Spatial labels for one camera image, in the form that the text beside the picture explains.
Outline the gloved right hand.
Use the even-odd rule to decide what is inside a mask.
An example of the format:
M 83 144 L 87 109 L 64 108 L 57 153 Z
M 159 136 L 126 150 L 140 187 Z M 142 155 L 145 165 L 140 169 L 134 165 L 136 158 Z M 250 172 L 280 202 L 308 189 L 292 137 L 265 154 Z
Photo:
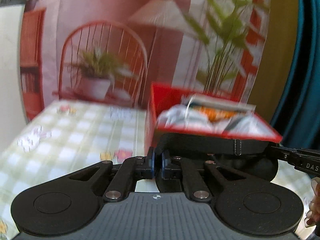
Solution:
M 306 219 L 304 220 L 306 228 L 314 226 L 317 223 L 319 223 L 320 198 L 319 198 L 319 178 L 318 177 L 312 178 L 311 187 L 315 195 L 309 204 L 309 211 L 306 215 Z

